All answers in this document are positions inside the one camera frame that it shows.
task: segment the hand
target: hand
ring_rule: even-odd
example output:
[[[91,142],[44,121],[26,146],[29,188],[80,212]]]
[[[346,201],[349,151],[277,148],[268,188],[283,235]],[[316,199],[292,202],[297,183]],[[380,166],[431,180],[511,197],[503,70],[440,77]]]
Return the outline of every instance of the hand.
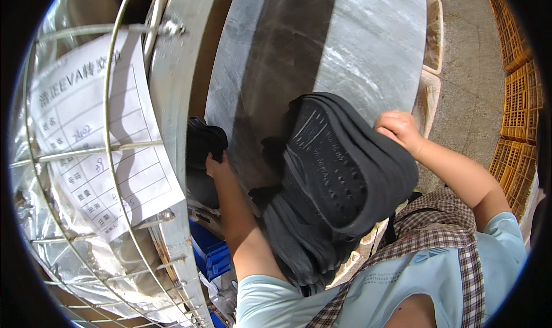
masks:
[[[403,146],[414,159],[420,155],[426,142],[418,132],[414,117],[408,112],[383,112],[377,118],[374,128],[378,133]]]
[[[228,157],[226,156],[226,151],[223,151],[223,162],[221,163],[213,159],[212,154],[209,153],[209,155],[207,155],[207,159],[205,160],[205,169],[207,174],[212,178],[215,178],[215,176],[220,173],[232,173],[230,164],[228,163]]]

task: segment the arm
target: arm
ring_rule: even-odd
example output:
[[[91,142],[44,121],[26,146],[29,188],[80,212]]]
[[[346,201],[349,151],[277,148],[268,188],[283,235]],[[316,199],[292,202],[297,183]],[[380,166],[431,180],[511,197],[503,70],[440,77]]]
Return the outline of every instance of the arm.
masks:
[[[207,174],[215,181],[223,233],[236,267],[238,282],[254,274],[272,276],[287,282],[245,201],[226,153],[223,154],[222,163],[209,154],[205,166]]]
[[[475,215],[478,231],[503,211],[511,211],[495,178],[475,161],[439,146],[417,131],[411,114],[387,111],[377,118],[376,131],[403,146],[414,159],[435,173]]]

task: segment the concrete floor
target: concrete floor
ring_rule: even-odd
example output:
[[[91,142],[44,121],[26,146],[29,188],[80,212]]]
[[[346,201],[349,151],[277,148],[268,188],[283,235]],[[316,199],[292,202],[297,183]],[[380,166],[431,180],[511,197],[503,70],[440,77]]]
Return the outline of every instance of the concrete floor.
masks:
[[[499,36],[488,0],[441,0],[444,59],[441,92],[429,139],[470,157],[485,168],[500,138],[504,77]],[[443,182],[419,166],[418,189]]]

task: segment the t-shirt print text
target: t-shirt print text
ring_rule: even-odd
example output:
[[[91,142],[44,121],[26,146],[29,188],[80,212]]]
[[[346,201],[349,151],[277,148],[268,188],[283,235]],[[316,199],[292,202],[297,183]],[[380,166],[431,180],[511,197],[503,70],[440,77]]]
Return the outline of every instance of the t-shirt print text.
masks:
[[[402,272],[396,273],[372,273],[364,277],[362,285],[377,284],[388,285],[397,281]]]

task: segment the plaid apron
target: plaid apron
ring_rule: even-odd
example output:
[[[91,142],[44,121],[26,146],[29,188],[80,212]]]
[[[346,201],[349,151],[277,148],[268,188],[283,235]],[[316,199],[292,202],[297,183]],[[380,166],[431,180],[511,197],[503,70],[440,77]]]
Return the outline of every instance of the plaid apron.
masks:
[[[485,313],[483,274],[475,245],[475,219],[472,211],[449,188],[441,189],[414,200],[400,211],[391,230],[397,241],[388,235],[382,238],[376,253],[353,277],[341,285],[332,299],[307,325],[307,328],[330,328],[341,311],[351,283],[364,269],[412,252],[431,248],[456,248],[462,276],[462,327],[481,326]]]

